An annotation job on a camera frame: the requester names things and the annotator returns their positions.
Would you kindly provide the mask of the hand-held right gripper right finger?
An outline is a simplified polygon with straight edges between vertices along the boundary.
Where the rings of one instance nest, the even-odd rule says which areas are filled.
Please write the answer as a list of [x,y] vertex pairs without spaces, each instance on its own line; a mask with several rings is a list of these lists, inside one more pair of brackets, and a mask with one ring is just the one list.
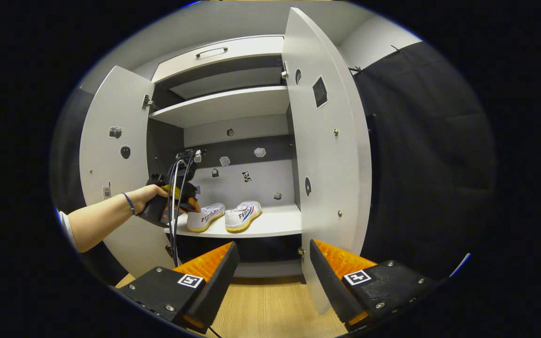
[[316,239],[309,242],[309,258],[348,331],[375,329],[393,320],[440,284],[398,261],[375,263]]

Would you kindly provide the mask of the white canvas shoe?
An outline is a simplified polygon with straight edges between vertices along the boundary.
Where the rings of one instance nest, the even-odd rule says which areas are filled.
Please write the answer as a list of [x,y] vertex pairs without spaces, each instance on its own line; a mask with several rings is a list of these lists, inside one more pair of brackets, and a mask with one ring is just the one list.
[[225,211],[225,229],[231,233],[244,231],[261,213],[262,207],[258,201],[244,201],[234,209]]
[[224,212],[225,205],[223,203],[213,203],[202,207],[199,212],[188,212],[186,228],[195,233],[204,232],[209,228],[210,223],[223,216]]

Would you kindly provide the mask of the grey shoe cabinet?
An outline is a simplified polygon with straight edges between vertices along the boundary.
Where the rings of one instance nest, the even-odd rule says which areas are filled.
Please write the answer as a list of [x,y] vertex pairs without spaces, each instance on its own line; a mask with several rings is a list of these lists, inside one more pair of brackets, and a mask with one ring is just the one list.
[[236,233],[226,231],[224,214],[201,233],[188,231],[187,215],[176,214],[179,261],[234,240],[238,277],[302,274],[297,161],[283,70],[282,55],[256,56],[153,83],[147,124],[150,173],[166,173],[178,153],[202,149],[191,180],[201,207],[223,203],[231,210],[244,201],[262,207],[249,227]]

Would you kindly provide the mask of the grey cabinet door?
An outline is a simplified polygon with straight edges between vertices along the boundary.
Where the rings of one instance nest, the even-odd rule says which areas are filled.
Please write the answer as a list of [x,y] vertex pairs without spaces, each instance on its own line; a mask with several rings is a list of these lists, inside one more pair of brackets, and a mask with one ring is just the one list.
[[[143,187],[150,173],[147,162],[149,108],[152,81],[114,66],[103,79],[88,109],[81,133],[79,169],[87,205],[104,201],[104,190],[115,197]],[[134,277],[153,268],[171,269],[174,261],[164,229],[131,216],[104,243],[122,267]]]
[[283,61],[298,162],[302,271],[318,314],[329,300],[311,263],[310,240],[361,252],[371,204],[371,150],[362,100],[339,50],[292,7]]

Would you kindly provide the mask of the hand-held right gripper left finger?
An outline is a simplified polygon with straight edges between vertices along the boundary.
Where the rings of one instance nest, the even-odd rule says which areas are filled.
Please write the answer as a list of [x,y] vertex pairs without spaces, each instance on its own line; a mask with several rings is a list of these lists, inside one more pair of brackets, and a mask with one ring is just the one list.
[[238,246],[229,242],[179,267],[155,267],[117,290],[169,323],[206,334],[238,264]]

